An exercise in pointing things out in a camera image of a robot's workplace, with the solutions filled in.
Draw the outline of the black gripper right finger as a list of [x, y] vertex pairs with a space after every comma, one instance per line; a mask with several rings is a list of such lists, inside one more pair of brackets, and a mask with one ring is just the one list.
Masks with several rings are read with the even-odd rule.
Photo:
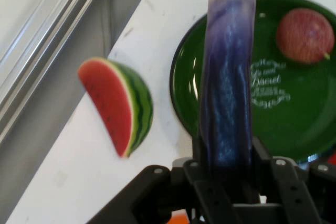
[[254, 183], [282, 207], [286, 223], [335, 223], [335, 165], [314, 162], [300, 168], [287, 157], [271, 156], [253, 138]]

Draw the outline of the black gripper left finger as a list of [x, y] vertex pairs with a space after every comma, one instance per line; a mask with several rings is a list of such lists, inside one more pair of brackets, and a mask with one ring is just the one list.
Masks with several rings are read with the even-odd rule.
[[221, 185], [205, 172], [206, 148], [193, 139], [193, 159], [168, 169], [141, 171], [89, 223], [166, 223], [173, 211], [192, 210], [206, 223], [234, 223], [233, 205]]

